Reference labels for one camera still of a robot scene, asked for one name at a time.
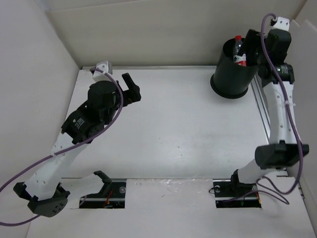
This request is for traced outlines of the clear bottle red label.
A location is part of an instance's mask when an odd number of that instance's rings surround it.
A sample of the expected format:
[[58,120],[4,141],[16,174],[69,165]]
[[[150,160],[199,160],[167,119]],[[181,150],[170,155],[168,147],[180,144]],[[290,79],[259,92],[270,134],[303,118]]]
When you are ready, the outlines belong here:
[[240,52],[242,49],[243,41],[242,36],[235,36],[235,44],[233,47],[233,62],[240,66],[247,66],[246,54],[244,52]]

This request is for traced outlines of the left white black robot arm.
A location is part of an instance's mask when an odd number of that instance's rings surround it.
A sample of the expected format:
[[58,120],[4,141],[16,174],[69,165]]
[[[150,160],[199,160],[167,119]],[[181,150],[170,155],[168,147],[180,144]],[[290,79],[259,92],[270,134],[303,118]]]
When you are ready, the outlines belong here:
[[127,90],[122,90],[108,73],[101,75],[103,80],[89,87],[87,100],[63,123],[43,166],[13,188],[20,198],[28,201],[27,206],[33,214],[53,217],[71,199],[90,194],[103,197],[110,192],[112,180],[102,171],[71,183],[61,181],[76,157],[112,126],[122,108],[141,100],[140,88],[129,73],[122,75]]

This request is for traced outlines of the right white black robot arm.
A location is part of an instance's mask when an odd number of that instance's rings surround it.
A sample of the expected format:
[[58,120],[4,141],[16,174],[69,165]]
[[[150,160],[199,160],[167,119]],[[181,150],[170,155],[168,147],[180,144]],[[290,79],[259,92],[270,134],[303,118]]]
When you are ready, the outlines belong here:
[[291,43],[287,30],[272,29],[267,35],[250,29],[241,47],[247,61],[258,65],[258,75],[267,100],[270,136],[267,145],[256,148],[255,158],[236,170],[229,183],[230,192],[241,195],[251,192],[254,184],[274,170],[299,165],[290,194],[300,181],[303,158],[309,146],[300,140],[295,124],[293,89],[295,83],[292,65],[285,63]]

